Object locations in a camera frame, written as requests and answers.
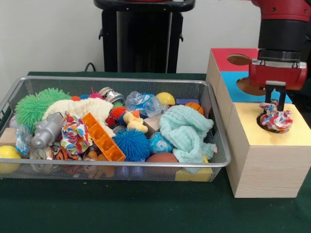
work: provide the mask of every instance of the metal basket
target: metal basket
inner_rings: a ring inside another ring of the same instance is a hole
[[[20,164],[10,174],[1,178],[29,179],[99,179],[99,180],[142,180],[142,181],[201,181],[211,182],[222,167],[230,163],[231,156],[224,126],[212,87],[203,81],[181,80],[135,80],[111,78],[68,78],[27,76],[15,82],[0,104],[1,134],[8,127],[14,109],[23,97],[38,93],[46,88],[60,88],[71,95],[82,95],[109,86],[129,95],[132,91],[157,94],[169,92],[176,99],[198,99],[204,108],[205,117],[215,121],[214,128],[205,141],[215,143],[218,153],[209,163],[142,163],[142,162],[97,162],[0,159],[0,166]]]

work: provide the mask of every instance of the black cable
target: black cable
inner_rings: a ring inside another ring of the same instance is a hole
[[[86,66],[86,68],[85,68],[84,72],[87,72],[87,69],[88,69],[88,67],[89,67],[89,66],[92,66],[93,71],[94,71],[94,72],[96,72],[95,66],[94,66],[94,64],[93,64],[93,63],[91,63],[91,62],[89,62],[89,63],[87,64],[87,66]]]

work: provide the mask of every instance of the basketball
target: basketball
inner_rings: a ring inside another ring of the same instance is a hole
[[[201,113],[202,115],[204,115],[204,109],[198,103],[190,102],[190,103],[186,103],[185,106],[193,108],[194,110],[196,110],[199,113]]]

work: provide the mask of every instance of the orange plastic block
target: orange plastic block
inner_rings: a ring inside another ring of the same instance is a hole
[[[106,131],[101,127],[91,113],[82,118],[84,124],[88,127],[88,133],[98,146],[108,161],[124,161],[126,156],[108,136]]]

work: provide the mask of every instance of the blue plastic wrapper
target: blue plastic wrapper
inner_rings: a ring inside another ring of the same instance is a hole
[[[129,111],[139,110],[141,115],[147,117],[154,117],[162,112],[162,104],[157,97],[137,91],[126,98],[125,107]]]
[[[16,130],[16,149],[24,158],[29,158],[29,145],[32,134],[28,126],[19,125]]]

